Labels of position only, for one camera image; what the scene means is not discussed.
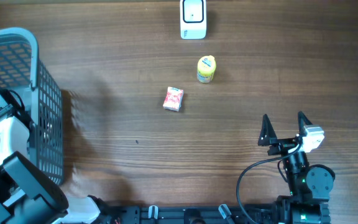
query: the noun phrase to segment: wooden table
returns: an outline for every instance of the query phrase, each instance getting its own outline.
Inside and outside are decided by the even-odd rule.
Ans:
[[[262,115],[289,138],[302,110],[326,131],[308,158],[337,174],[333,223],[358,223],[358,1],[211,1],[205,40],[181,40],[178,2],[0,6],[12,26],[35,34],[63,90],[67,195],[235,205],[242,169],[268,158]],[[204,55],[218,64],[207,85]],[[179,113],[162,108],[168,86],[185,91]],[[241,194],[289,191],[270,163]]]

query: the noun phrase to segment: white device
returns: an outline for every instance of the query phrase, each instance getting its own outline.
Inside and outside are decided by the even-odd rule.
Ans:
[[[202,39],[206,35],[206,0],[180,0],[180,36]]]
[[[300,152],[309,153],[313,149],[317,149],[324,140],[324,130],[320,126],[315,124],[304,125],[301,130],[301,133],[303,135],[303,144],[299,149]],[[295,151],[295,149],[296,147],[288,150],[288,153]]]
[[[0,165],[16,151],[29,158],[27,154],[29,136],[29,130],[15,116],[4,118],[0,122]]]
[[[68,214],[63,218],[56,219],[52,224],[59,223],[92,223],[97,219],[100,210],[90,197],[74,198],[67,197]]]

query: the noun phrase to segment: red and white box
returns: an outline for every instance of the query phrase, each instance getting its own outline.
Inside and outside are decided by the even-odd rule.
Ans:
[[[174,87],[168,87],[167,97],[162,105],[167,110],[179,111],[184,91]]]

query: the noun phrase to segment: yellow bottle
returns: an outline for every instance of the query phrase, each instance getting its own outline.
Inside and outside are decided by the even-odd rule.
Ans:
[[[198,61],[197,79],[202,83],[209,83],[214,78],[216,62],[213,56],[204,56]]]

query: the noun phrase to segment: bottle label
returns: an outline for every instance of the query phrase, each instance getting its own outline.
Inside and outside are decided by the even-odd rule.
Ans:
[[[209,83],[213,77],[214,77],[214,73],[211,73],[209,75],[202,75],[200,71],[197,71],[197,79],[202,83]]]
[[[208,58],[204,58],[203,63],[209,68],[211,68],[212,62]]]

